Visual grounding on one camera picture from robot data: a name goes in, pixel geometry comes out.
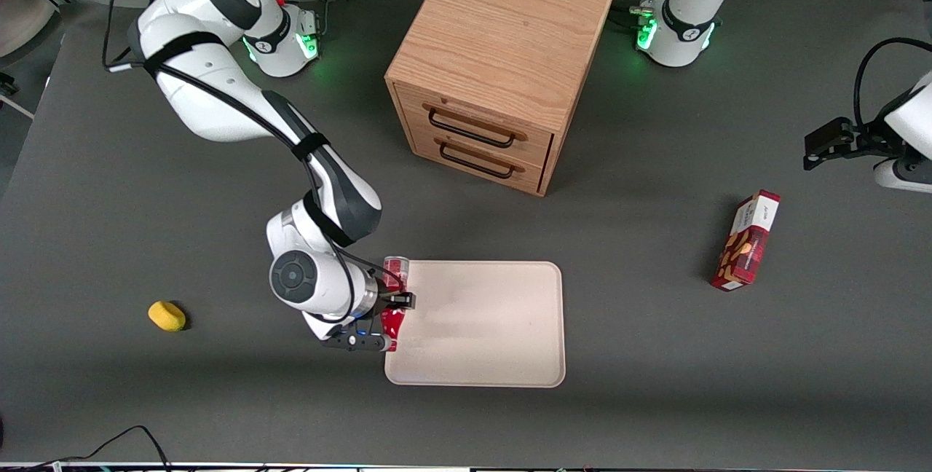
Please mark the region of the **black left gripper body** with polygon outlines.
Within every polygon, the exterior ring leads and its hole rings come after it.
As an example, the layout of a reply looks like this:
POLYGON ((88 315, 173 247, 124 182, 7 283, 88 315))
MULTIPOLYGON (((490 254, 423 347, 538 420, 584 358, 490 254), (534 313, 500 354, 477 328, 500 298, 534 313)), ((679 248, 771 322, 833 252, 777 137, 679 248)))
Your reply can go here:
POLYGON ((853 122, 852 126, 856 136, 850 150, 851 159, 882 157, 898 160, 905 156, 905 140, 886 123, 883 116, 876 116, 871 122, 853 122))

